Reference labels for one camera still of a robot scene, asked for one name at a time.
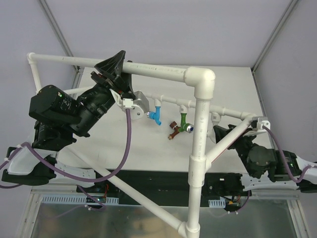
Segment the brown water faucet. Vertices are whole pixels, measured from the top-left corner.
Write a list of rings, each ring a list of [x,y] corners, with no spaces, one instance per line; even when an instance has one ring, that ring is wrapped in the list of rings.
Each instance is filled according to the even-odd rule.
[[[173,133],[168,136],[169,140],[172,140],[176,135],[184,131],[184,123],[181,123],[180,126],[175,122],[171,122],[169,127],[173,129]]]

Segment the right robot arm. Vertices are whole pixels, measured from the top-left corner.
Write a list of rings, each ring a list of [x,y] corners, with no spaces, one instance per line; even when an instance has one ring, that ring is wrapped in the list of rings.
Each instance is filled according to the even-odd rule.
[[[317,191],[317,165],[290,151],[265,148],[243,133],[228,148],[235,150],[246,173],[207,173],[211,194],[245,196],[254,189],[295,189]]]

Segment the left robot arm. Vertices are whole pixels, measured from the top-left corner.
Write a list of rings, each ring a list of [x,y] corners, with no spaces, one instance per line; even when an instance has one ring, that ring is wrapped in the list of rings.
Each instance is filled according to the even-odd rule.
[[[135,100],[132,76],[123,72],[125,55],[126,52],[121,50],[95,64],[91,73],[94,86],[77,98],[54,85],[43,87],[31,98],[29,116],[36,121],[34,140],[8,149],[6,160],[0,167],[5,188],[45,185],[61,175],[72,181],[87,183],[94,193],[101,192],[108,176],[100,178],[94,172],[84,170],[80,175],[68,173],[57,166],[52,153],[75,143],[77,137],[88,138],[90,129],[118,100],[125,104],[127,138],[123,158],[110,175],[116,175],[123,168],[131,147],[131,112]]]

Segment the white PVC pipe frame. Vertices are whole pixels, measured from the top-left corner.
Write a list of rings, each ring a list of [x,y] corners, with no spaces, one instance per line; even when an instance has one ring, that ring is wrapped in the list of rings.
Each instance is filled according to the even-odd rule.
[[[214,108],[211,105],[215,87],[215,73],[212,70],[199,67],[188,67],[184,69],[162,65],[125,62],[123,63],[122,71],[129,74],[182,82],[187,86],[194,88],[194,96],[196,98],[194,119],[195,130],[192,152],[189,157],[189,205],[187,222],[180,221],[118,177],[111,176],[108,180],[158,218],[177,230],[182,237],[197,238],[200,235],[199,212],[205,174],[211,167],[212,162],[248,128],[251,124],[253,115],[243,114],[240,117],[242,122],[207,153],[206,141],[209,114],[210,109]]]

